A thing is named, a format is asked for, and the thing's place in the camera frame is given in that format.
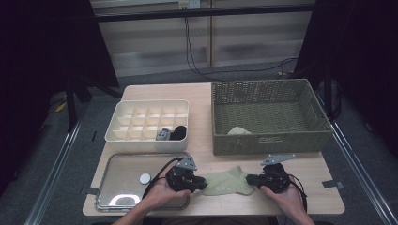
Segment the person's right hand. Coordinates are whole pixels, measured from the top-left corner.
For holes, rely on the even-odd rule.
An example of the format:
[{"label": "person's right hand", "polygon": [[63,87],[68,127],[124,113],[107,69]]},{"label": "person's right hand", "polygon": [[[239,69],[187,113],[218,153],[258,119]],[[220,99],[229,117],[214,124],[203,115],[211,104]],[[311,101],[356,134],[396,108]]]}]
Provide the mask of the person's right hand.
[{"label": "person's right hand", "polygon": [[[289,176],[289,178],[292,182],[295,182],[293,177]],[[295,186],[290,185],[287,191],[279,194],[275,194],[266,186],[260,188],[268,197],[277,203],[282,212],[292,219],[295,224],[314,224],[305,212],[301,196]]]}]

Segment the gray carpet floor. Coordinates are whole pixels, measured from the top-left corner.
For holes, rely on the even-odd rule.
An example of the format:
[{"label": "gray carpet floor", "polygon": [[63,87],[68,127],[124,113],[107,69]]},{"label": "gray carpet floor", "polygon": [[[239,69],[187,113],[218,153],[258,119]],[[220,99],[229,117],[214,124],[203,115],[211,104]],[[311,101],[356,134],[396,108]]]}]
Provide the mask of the gray carpet floor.
[{"label": "gray carpet floor", "polygon": [[[251,65],[247,69],[261,68],[264,65]],[[286,65],[283,69],[292,70]],[[234,67],[213,68],[214,70],[231,70]],[[228,72],[211,74],[208,77],[223,81],[280,79],[276,70],[256,72]],[[120,78],[119,92],[128,85],[150,83],[204,83],[211,79],[202,77],[191,71],[153,74]],[[77,112],[82,120],[79,133],[70,149],[65,166],[55,185],[52,198],[46,207],[40,224],[92,224],[94,222],[115,221],[117,217],[86,217],[82,212],[85,195],[82,188],[90,185],[94,176],[101,151],[105,144],[104,135],[112,117],[116,103],[120,100],[110,97],[101,91],[90,89],[93,99],[89,103],[77,102]],[[63,93],[53,97],[57,101]],[[342,97],[342,112],[337,123],[350,142],[360,162],[370,174],[375,184],[381,190],[393,212],[398,210],[398,197],[395,191],[398,187],[397,159],[385,147],[381,138],[366,127],[366,121],[353,104]],[[49,110],[49,116],[43,124],[32,156],[20,169],[17,180],[8,185],[0,198],[0,223],[24,224],[47,176],[58,156],[59,150],[67,137],[68,112],[64,109],[56,112],[57,104]],[[330,142],[322,151],[325,161],[334,180],[344,183],[340,194],[345,204],[345,212],[337,216],[312,216],[314,220],[329,221],[333,224],[384,224],[376,212],[372,202],[362,188],[356,175],[350,168],[339,150],[336,142]]]}]

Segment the wicker basket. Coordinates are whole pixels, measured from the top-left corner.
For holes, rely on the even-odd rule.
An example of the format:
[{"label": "wicker basket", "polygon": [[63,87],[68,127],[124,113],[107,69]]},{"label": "wicker basket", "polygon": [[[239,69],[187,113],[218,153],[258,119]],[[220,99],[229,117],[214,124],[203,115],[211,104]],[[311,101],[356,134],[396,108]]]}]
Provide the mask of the wicker basket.
[{"label": "wicker basket", "polygon": [[305,79],[215,82],[211,95],[214,155],[319,152],[332,136]]}]

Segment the wooden tabletop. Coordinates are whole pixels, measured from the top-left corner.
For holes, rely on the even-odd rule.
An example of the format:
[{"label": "wooden tabletop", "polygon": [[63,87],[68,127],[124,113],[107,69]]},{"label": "wooden tabletop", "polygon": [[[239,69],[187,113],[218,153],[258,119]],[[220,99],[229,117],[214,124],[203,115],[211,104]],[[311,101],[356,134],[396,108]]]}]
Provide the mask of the wooden tabletop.
[{"label": "wooden tabletop", "polygon": [[[225,172],[240,166],[244,172],[259,174],[260,162],[266,155],[214,156],[211,136],[211,83],[150,84],[128,86],[122,100],[186,99],[190,103],[188,147],[198,167],[195,175]],[[91,183],[98,188],[110,156],[120,153],[106,143]],[[294,174],[308,195],[308,213],[312,215],[338,215],[345,210],[336,187],[324,188],[322,182],[332,179],[321,153],[296,154],[296,158],[283,163],[288,173]],[[95,209],[95,196],[87,195],[83,212],[87,216],[121,216],[124,213],[103,213]],[[204,196],[196,190],[187,208],[179,211],[154,211],[150,216],[275,216],[281,211],[260,190],[250,196],[227,194]]]}]

